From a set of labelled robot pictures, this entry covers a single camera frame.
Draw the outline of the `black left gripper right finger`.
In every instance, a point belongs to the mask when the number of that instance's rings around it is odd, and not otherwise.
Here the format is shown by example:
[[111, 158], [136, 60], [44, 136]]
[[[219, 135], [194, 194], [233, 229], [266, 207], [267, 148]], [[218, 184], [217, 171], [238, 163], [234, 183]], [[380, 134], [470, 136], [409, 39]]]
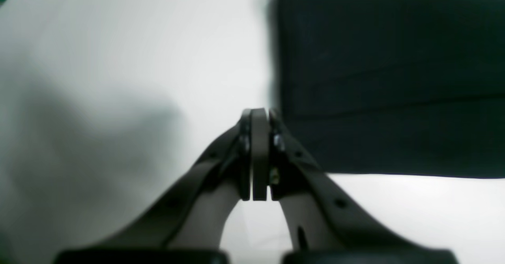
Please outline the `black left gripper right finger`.
[[456, 264], [447, 249], [415, 244], [381, 224], [321, 170], [269, 110], [271, 194], [293, 250], [283, 264]]

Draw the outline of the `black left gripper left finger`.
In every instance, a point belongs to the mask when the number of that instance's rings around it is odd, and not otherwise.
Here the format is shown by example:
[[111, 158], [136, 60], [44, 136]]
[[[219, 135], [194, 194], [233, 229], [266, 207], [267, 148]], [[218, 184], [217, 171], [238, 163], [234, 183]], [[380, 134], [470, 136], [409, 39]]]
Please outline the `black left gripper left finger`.
[[56, 264], [228, 264], [229, 214], [250, 198], [253, 110], [205, 149], [146, 212], [106, 240], [60, 253]]

